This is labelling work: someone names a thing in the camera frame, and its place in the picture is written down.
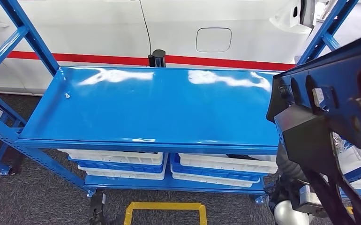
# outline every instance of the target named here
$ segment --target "screw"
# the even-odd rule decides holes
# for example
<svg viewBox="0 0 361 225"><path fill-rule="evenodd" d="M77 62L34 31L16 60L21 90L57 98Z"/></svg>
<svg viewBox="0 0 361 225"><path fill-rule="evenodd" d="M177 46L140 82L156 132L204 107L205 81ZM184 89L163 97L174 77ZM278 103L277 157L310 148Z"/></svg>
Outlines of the screw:
<svg viewBox="0 0 361 225"><path fill-rule="evenodd" d="M287 87L286 86L281 86L280 88L279 88L279 90L280 90L280 96L281 96L281 98L287 98L288 96L289 96L289 92L288 92L288 89L287 89Z"/></svg>

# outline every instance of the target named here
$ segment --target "red stripe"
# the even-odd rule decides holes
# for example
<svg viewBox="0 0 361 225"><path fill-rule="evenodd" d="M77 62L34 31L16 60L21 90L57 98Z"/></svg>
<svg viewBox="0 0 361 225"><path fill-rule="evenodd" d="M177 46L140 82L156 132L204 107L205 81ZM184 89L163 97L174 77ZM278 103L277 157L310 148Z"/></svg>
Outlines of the red stripe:
<svg viewBox="0 0 361 225"><path fill-rule="evenodd" d="M57 61L68 61L68 62L107 63L107 64L122 64L122 65L136 65L136 66L147 66L149 64L147 57L137 58L137 57L123 57L123 56L81 55L81 54L65 54L65 53L53 53L53 56ZM8 57L14 59L38 60L38 56L34 52L12 51ZM176 56L176 55L167 55L165 57L165 60L167 63L175 63L175 64L243 68L243 69L280 70L280 71L288 70L295 67L294 64L285 64L285 63L225 60L225 59L212 59L212 58L200 58L200 57L189 57L189 56Z"/></svg>

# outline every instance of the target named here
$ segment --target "blue plastic crate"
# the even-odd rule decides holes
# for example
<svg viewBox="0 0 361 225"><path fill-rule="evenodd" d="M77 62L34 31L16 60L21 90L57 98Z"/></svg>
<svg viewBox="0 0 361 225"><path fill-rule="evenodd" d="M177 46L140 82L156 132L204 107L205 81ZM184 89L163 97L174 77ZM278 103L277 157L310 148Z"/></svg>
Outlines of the blue plastic crate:
<svg viewBox="0 0 361 225"><path fill-rule="evenodd" d="M144 164L130 164L130 163L114 163L114 162L102 162L102 161L89 161L72 159L68 157L70 161L78 163L81 167L87 168L98 168L98 169L109 169L109 170L125 170L134 172L145 172L145 173L161 173L164 167L164 159L167 153L163 157L161 165L144 165Z"/></svg>
<svg viewBox="0 0 361 225"><path fill-rule="evenodd" d="M186 173L186 174L228 178L235 180L248 180L254 182L258 182L263 176L267 175L267 173L259 173L259 172L241 172L234 170L221 170L221 169L184 166L181 165L180 163L181 158L177 153L171 153L170 156L171 156L172 170L176 173Z"/></svg>

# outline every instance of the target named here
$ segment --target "metal cylinder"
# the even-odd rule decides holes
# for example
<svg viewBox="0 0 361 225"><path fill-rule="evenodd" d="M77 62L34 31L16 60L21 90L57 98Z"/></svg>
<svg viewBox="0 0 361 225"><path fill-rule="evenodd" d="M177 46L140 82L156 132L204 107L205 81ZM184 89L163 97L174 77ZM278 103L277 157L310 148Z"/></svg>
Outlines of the metal cylinder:
<svg viewBox="0 0 361 225"><path fill-rule="evenodd" d="M165 51L161 49L156 49L153 51L153 59L154 59L154 66L153 67L165 67Z"/></svg>

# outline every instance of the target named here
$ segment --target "bolt hole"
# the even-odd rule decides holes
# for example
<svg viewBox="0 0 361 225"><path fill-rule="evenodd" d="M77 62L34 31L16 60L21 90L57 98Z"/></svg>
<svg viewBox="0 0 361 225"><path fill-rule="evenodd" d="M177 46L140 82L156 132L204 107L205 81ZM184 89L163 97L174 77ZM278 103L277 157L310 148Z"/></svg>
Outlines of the bolt hole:
<svg viewBox="0 0 361 225"><path fill-rule="evenodd" d="M293 17L295 18L298 15L298 7L293 8Z"/></svg>

